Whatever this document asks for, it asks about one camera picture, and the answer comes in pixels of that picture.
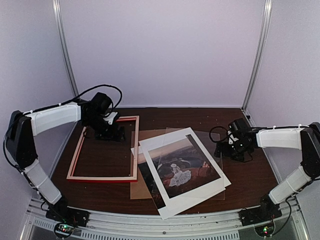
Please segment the clear acrylic sheet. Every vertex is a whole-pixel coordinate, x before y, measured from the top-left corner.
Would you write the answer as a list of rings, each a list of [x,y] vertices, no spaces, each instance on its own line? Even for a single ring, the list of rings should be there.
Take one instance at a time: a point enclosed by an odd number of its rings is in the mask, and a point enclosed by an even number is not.
[[[175,132],[178,130],[182,130],[182,128],[165,128],[165,133]],[[223,169],[223,160],[222,157],[215,157],[214,152],[216,149],[216,144],[212,142],[209,138],[209,133],[205,131],[194,131],[194,133],[197,135],[199,140],[202,142],[202,144],[205,146],[205,148],[208,150],[208,152],[211,154],[211,156],[214,158],[216,163],[219,165],[221,169]],[[144,158],[143,152],[138,154],[138,167],[140,169],[140,172],[143,176],[144,182],[147,185],[147,188],[152,195],[153,193],[153,180],[152,180],[152,174],[149,171],[148,164],[146,163],[146,160]]]

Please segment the red wooden picture frame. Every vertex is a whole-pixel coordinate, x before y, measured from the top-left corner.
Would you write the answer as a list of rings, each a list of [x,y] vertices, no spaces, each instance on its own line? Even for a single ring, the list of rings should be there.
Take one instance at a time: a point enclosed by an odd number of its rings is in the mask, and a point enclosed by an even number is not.
[[[125,129],[125,140],[95,139],[95,131],[83,127],[66,179],[80,183],[130,183],[137,181],[139,152],[138,115],[116,121]]]

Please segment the brown backing board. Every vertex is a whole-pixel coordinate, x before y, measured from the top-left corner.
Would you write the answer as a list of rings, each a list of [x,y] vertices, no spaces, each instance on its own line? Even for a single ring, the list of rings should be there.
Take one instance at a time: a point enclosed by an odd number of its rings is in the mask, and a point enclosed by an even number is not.
[[[139,140],[145,140],[162,135],[166,132],[165,129],[153,129],[153,130],[140,130]],[[137,181],[130,183],[130,199],[131,200],[145,200],[152,199],[152,196],[148,190],[148,187],[144,181],[142,173],[137,168]]]

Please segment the canyon landscape photo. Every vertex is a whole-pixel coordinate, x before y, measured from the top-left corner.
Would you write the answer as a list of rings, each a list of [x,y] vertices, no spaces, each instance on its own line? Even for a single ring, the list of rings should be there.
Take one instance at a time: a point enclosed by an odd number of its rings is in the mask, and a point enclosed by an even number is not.
[[[163,149],[152,158],[154,167],[169,198],[194,190],[221,178],[201,149],[187,146],[172,152]]]

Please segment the white mat board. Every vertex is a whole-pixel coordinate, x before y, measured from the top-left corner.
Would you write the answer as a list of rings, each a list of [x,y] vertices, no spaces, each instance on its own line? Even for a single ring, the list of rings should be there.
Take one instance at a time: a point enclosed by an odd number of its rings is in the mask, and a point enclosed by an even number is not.
[[[141,130],[138,168],[144,186],[131,185],[131,199],[149,192],[163,220],[210,198],[224,199],[230,180],[216,144],[204,131],[189,128]]]

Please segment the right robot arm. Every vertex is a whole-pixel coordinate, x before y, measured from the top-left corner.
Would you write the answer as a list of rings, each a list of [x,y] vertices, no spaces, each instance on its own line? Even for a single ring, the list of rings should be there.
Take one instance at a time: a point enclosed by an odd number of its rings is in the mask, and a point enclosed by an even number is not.
[[[218,140],[214,155],[245,162],[245,154],[262,149],[272,168],[282,173],[281,182],[260,200],[259,220],[268,220],[279,204],[298,194],[320,177],[320,124],[258,127],[236,119]]]

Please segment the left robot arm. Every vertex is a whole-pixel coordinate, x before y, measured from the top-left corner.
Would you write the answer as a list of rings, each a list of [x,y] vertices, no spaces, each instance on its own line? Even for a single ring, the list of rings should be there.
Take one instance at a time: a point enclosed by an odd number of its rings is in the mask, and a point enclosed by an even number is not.
[[[3,152],[13,159],[15,167],[48,204],[61,222],[72,218],[72,211],[63,193],[41,166],[36,138],[61,126],[80,122],[93,129],[96,137],[121,141],[124,128],[117,123],[119,113],[108,110],[111,102],[104,94],[91,100],[74,98],[56,105],[22,112],[15,110],[3,138]]]

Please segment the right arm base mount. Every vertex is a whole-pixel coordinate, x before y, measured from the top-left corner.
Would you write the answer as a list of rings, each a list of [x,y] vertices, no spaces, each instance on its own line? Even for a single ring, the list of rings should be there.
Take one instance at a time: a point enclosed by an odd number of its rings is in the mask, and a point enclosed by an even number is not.
[[[238,214],[243,227],[271,221],[282,216],[280,205],[273,203],[268,195],[260,199],[259,206],[243,208]]]

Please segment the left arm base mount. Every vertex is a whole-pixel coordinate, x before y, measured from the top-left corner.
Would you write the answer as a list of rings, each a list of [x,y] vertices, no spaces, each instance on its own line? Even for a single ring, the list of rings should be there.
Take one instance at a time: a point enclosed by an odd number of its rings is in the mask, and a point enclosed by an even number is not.
[[[66,199],[62,198],[55,204],[49,204],[45,217],[75,227],[86,227],[90,213],[86,210],[71,208]]]

